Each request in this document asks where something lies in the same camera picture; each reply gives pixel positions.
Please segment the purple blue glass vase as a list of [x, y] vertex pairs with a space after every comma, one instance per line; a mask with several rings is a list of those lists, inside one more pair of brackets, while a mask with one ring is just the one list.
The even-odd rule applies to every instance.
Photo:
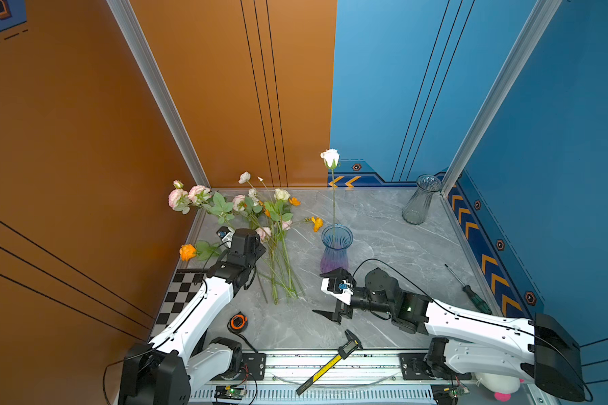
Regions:
[[348, 249], [354, 240], [351, 230], [342, 224], [331, 224], [324, 229], [321, 239], [324, 253], [320, 261], [320, 272], [326, 274], [338, 268], [349, 270]]

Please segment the cream rose with leaves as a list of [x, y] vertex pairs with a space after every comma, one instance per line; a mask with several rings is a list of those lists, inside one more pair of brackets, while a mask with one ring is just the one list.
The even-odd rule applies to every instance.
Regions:
[[266, 217], [265, 226], [270, 226], [271, 222], [289, 220], [293, 224], [292, 205], [288, 202], [290, 197], [292, 195], [287, 190], [275, 189], [273, 197], [263, 203], [263, 214]]

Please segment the white rose long stem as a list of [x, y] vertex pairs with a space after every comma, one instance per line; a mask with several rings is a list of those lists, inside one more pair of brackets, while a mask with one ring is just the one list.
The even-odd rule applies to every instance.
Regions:
[[335, 169], [339, 165], [339, 151], [333, 148], [329, 148], [320, 154], [321, 159], [324, 162], [325, 167], [331, 173], [331, 187], [332, 187], [332, 202], [333, 202], [333, 210], [332, 210], [332, 219], [333, 223], [336, 224], [336, 198], [335, 198]]

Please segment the pink peony spray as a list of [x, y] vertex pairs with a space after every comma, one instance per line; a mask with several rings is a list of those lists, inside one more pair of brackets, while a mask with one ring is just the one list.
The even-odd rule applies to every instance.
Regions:
[[230, 226], [234, 219], [233, 203], [209, 187], [196, 185], [187, 190], [178, 180], [172, 182], [174, 189], [168, 195], [168, 205], [176, 212], [188, 214], [191, 209], [202, 209], [213, 215], [219, 224]]
[[263, 206], [248, 195], [233, 197], [232, 212], [245, 219], [250, 229], [256, 230], [262, 226], [260, 217], [263, 214]]

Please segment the small white blossom spray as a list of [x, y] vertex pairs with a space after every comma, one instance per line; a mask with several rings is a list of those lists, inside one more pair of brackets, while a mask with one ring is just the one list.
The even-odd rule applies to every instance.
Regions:
[[252, 175], [248, 171], [241, 173], [238, 182], [240, 185], [248, 187], [248, 197], [260, 201], [265, 200], [265, 196], [262, 194], [262, 192], [260, 192], [260, 190], [252, 184]]

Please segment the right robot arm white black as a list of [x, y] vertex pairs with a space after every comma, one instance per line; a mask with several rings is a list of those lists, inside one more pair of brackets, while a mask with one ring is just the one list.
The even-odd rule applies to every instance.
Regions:
[[580, 346], [554, 318], [497, 317], [449, 305], [422, 292], [402, 290], [396, 278], [375, 268], [360, 286], [344, 268], [322, 273], [321, 290], [336, 299], [335, 323], [355, 310], [370, 312], [403, 332], [431, 337], [424, 362], [434, 379], [486, 374], [534, 383], [556, 398], [589, 399]]

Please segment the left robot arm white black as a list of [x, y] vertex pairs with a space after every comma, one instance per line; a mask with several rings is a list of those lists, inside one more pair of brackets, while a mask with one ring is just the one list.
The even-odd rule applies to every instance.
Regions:
[[246, 287], [266, 252], [252, 229], [237, 229], [223, 258], [204, 272], [194, 298], [147, 344], [135, 344], [123, 359], [117, 404], [187, 404], [216, 376], [235, 377], [242, 367], [242, 345], [218, 337], [194, 350], [218, 314]]

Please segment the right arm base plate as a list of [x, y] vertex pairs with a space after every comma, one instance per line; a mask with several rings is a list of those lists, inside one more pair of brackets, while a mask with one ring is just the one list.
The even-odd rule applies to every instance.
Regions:
[[448, 382], [470, 381], [471, 373], [455, 374], [449, 369], [440, 367], [439, 371], [434, 371], [425, 361], [425, 354], [405, 352], [398, 355], [400, 361], [400, 371], [405, 381], [430, 381], [441, 380]]

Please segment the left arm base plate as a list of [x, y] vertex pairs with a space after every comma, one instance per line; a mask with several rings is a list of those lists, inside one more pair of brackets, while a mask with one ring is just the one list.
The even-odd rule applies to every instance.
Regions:
[[265, 378], [266, 360], [267, 355], [264, 353], [244, 352], [238, 371], [215, 376], [211, 381], [241, 381], [246, 378], [246, 375], [250, 377], [251, 381], [263, 381]]

